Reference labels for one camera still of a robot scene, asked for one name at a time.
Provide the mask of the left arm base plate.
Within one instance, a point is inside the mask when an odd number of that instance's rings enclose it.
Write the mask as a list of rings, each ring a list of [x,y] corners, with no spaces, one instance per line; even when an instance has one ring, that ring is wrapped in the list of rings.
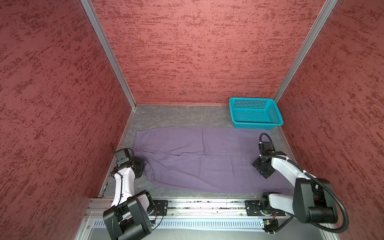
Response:
[[[166,216],[168,213],[168,205],[169,201],[168,200],[154,200],[154,212],[153,216]]]

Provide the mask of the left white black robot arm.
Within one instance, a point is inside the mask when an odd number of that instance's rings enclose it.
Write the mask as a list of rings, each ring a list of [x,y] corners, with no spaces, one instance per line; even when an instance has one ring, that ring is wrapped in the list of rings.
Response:
[[[112,206],[104,211],[103,220],[112,240],[141,240],[153,231],[148,209],[155,204],[150,193],[135,193],[134,181],[142,176],[145,161],[134,157],[114,168],[116,181]]]

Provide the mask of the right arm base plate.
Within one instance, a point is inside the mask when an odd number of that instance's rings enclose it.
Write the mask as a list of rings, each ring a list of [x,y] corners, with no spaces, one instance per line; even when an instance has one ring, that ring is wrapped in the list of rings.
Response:
[[[285,217],[285,212],[282,211],[273,211],[271,214],[265,214],[261,211],[260,201],[259,200],[246,200],[245,201],[245,210],[248,217]]]

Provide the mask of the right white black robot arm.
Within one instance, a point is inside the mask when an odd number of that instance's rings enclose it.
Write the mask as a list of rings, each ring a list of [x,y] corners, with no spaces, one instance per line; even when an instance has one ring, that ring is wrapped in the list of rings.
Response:
[[[260,156],[252,165],[265,179],[275,171],[280,172],[294,187],[292,197],[264,192],[259,203],[263,215],[271,216],[281,210],[305,224],[334,224],[338,221],[336,201],[321,186],[329,187],[327,180],[309,175],[286,156]]]

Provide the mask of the purple trousers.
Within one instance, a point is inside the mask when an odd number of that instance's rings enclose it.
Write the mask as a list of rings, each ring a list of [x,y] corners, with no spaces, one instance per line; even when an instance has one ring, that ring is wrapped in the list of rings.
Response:
[[[136,133],[134,154],[146,161],[157,186],[223,194],[277,192],[292,185],[279,172],[265,179],[253,167],[263,130],[205,127],[157,128]]]

